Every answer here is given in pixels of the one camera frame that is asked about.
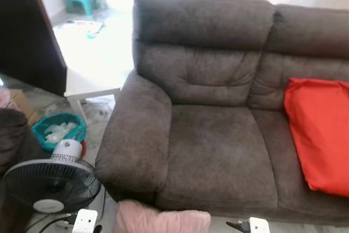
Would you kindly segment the pink cat face pillow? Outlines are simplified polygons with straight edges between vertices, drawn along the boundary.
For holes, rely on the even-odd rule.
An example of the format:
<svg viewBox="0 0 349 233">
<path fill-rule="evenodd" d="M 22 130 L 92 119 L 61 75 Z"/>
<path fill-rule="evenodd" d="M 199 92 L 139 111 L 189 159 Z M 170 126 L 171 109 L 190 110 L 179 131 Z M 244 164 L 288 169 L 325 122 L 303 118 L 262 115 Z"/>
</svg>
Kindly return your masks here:
<svg viewBox="0 0 349 233">
<path fill-rule="evenodd" d="M 124 200 L 117 204 L 113 233 L 208 233 L 211 220 L 204 211 L 159 211 Z"/>
</svg>

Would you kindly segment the dark brown fabric sofa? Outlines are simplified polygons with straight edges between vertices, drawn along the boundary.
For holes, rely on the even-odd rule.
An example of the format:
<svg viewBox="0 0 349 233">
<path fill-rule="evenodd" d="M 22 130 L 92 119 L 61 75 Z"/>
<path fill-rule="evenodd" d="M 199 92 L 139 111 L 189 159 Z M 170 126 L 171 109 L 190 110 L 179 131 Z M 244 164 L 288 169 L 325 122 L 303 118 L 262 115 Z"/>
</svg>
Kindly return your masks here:
<svg viewBox="0 0 349 233">
<path fill-rule="evenodd" d="M 303 176 L 282 105 L 294 77 L 349 80 L 349 11 L 133 0 L 133 70 L 95 175 L 117 201 L 348 226 L 348 198 Z"/>
</svg>

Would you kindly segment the red pillow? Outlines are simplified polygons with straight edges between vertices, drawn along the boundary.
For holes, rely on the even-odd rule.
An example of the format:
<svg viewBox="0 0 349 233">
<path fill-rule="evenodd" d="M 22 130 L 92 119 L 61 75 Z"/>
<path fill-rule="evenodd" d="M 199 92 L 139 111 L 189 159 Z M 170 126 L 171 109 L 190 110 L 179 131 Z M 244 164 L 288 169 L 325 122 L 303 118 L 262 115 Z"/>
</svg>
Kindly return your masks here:
<svg viewBox="0 0 349 233">
<path fill-rule="evenodd" d="M 292 77 L 284 108 L 309 188 L 349 196 L 349 84 Z"/>
</svg>

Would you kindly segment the grey appliance with control panel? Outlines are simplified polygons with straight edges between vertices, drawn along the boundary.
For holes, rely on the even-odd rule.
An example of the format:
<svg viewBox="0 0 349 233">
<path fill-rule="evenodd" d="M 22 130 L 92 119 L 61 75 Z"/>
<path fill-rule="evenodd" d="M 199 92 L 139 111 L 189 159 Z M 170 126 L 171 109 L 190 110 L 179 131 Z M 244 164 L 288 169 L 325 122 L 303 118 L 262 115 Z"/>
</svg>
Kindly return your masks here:
<svg viewBox="0 0 349 233">
<path fill-rule="evenodd" d="M 97 197 L 90 203 L 89 209 L 98 211 L 97 225 L 101 225 L 101 233 L 112 233 L 116 221 L 117 203 L 102 188 Z"/>
</svg>

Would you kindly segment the black electric fan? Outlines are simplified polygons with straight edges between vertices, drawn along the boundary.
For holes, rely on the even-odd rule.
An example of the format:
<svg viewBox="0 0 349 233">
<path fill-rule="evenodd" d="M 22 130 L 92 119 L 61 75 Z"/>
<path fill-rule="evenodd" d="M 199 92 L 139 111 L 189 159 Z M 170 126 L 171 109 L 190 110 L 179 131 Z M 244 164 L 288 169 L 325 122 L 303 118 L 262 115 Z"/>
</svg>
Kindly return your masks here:
<svg viewBox="0 0 349 233">
<path fill-rule="evenodd" d="M 44 158 L 20 162 L 4 174 L 9 196 L 38 213 L 73 213 L 97 198 L 101 183 L 82 159 L 83 146 L 63 139 Z"/>
</svg>

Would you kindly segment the white low table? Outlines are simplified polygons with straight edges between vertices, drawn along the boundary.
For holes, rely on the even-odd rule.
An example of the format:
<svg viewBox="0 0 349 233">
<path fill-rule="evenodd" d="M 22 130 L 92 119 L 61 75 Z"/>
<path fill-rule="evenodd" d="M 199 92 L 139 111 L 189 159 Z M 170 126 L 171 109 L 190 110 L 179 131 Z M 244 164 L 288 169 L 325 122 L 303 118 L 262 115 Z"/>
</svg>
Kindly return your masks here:
<svg viewBox="0 0 349 233">
<path fill-rule="evenodd" d="M 62 30 L 67 20 L 103 22 L 98 34 Z M 53 26 L 63 60 L 67 64 L 67 98 L 72 110 L 86 119 L 83 101 L 118 96 L 133 69 L 132 11 L 102 9 L 92 16 L 65 14 Z"/>
</svg>

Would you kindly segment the teal waste basket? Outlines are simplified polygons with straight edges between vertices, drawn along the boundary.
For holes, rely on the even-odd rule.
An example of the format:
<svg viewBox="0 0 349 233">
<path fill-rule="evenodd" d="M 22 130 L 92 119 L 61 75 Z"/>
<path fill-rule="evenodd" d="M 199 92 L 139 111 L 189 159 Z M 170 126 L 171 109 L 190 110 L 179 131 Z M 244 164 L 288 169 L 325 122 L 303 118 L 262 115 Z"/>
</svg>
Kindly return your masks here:
<svg viewBox="0 0 349 233">
<path fill-rule="evenodd" d="M 83 142 L 87 135 L 85 120 L 69 112 L 53 113 L 39 119 L 32 127 L 43 151 L 52 153 L 63 139 L 74 139 Z"/>
</svg>

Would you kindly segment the cardboard box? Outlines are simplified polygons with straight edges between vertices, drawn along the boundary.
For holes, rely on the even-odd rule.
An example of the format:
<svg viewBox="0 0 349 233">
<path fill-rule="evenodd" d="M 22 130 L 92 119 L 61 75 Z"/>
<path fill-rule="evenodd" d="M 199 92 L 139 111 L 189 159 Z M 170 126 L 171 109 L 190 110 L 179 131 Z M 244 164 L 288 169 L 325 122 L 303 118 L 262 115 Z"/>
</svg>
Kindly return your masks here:
<svg viewBox="0 0 349 233">
<path fill-rule="evenodd" d="M 20 89 L 0 87 L 0 109 L 15 109 L 22 112 L 30 126 L 33 126 L 40 118 L 27 96 Z"/>
</svg>

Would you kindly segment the colourful picture book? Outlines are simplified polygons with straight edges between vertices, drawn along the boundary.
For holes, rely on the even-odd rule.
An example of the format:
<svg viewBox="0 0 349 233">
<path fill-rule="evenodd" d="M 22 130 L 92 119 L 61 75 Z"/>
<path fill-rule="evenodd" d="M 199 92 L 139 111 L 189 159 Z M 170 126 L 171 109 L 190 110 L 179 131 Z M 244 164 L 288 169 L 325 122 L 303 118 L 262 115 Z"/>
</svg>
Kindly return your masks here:
<svg viewBox="0 0 349 233">
<path fill-rule="evenodd" d="M 103 22 L 88 20 L 67 20 L 60 26 L 62 30 L 72 30 L 85 34 L 98 34 L 103 27 Z"/>
</svg>

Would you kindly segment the dark wooden door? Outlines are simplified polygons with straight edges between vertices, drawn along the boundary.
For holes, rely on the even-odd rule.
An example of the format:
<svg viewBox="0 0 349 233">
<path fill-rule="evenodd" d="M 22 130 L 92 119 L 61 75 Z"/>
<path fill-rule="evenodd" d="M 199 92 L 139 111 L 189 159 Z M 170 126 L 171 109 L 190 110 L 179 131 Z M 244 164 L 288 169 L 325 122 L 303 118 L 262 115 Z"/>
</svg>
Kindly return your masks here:
<svg viewBox="0 0 349 233">
<path fill-rule="evenodd" d="M 67 65 L 41 0 L 0 0 L 0 73 L 58 96 Z"/>
</svg>

